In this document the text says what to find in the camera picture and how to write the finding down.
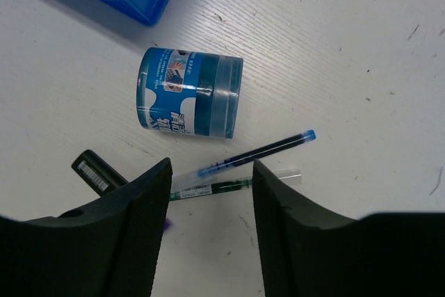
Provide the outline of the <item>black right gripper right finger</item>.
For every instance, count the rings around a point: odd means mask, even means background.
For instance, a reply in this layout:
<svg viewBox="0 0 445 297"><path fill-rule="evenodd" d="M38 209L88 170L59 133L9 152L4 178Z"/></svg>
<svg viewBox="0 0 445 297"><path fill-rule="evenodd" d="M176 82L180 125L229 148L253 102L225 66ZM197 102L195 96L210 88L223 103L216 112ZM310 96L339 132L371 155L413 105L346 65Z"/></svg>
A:
<svg viewBox="0 0 445 297"><path fill-rule="evenodd" d="M252 196L267 296L443 296L444 215L355 220L306 198L265 165Z"/></svg>

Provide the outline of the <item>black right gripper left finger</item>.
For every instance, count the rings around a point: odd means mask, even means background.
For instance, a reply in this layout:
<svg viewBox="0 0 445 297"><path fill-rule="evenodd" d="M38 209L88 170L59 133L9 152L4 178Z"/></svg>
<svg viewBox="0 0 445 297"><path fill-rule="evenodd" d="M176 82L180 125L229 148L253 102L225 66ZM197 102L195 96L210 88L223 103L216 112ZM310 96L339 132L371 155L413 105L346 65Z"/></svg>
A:
<svg viewBox="0 0 445 297"><path fill-rule="evenodd" d="M1 218L2 296L149 296L168 209L163 159L58 217Z"/></svg>

